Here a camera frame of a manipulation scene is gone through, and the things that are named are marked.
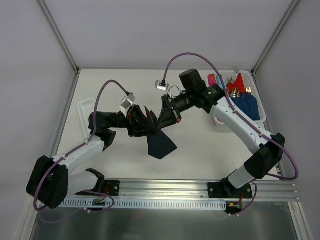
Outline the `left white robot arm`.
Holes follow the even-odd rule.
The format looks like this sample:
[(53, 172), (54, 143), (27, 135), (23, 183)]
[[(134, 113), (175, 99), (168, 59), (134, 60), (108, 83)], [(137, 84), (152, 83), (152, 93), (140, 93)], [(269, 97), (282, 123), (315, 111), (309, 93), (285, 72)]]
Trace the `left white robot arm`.
[(127, 129), (130, 137), (155, 135), (157, 117), (153, 111), (132, 105), (127, 114), (119, 112), (91, 113), (89, 137), (78, 146), (54, 157), (41, 156), (26, 186), (26, 192), (50, 209), (57, 208), (67, 195), (99, 195), (106, 193), (105, 176), (92, 168), (83, 173), (75, 170), (92, 157), (104, 152), (114, 142), (115, 128)]

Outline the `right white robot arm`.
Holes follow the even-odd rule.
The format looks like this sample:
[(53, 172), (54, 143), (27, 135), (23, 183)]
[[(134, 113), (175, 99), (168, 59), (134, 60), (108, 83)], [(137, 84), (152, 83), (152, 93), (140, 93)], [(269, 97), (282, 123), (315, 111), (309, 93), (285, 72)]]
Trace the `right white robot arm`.
[(221, 180), (215, 191), (235, 198), (242, 187), (256, 179), (263, 179), (283, 157), (285, 138), (262, 131), (260, 127), (226, 97), (217, 84), (207, 86), (196, 69), (179, 75), (185, 89), (179, 96), (163, 95), (162, 109), (156, 122), (163, 129), (180, 122), (181, 113), (192, 107), (204, 110), (221, 120), (247, 146), (252, 156), (228, 177)]

